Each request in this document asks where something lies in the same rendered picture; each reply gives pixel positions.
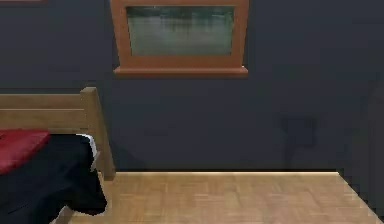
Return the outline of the brown framed window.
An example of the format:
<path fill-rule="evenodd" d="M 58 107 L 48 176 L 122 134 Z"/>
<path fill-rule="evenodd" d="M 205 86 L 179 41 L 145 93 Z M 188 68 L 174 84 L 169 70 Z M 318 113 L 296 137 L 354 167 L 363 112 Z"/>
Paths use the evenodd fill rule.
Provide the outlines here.
<path fill-rule="evenodd" d="M 119 76 L 248 75 L 249 0 L 110 0 L 110 7 Z"/>

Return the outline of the wooden bed with black blanket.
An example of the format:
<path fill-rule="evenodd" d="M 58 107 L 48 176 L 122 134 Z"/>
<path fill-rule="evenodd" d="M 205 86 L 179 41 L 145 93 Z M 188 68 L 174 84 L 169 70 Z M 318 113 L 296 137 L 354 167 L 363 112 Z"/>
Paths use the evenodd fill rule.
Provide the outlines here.
<path fill-rule="evenodd" d="M 98 91 L 0 94 L 0 129 L 43 129 L 48 142 L 0 174 L 0 224 L 69 224 L 75 212 L 107 209 L 104 180 L 115 177 Z"/>

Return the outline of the red pillow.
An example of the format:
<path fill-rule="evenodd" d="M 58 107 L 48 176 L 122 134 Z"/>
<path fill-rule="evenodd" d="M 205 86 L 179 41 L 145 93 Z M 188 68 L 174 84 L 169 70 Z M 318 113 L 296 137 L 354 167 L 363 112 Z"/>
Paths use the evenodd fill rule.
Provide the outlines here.
<path fill-rule="evenodd" d="M 0 174 L 21 166 L 49 140 L 43 129 L 0 129 Z"/>

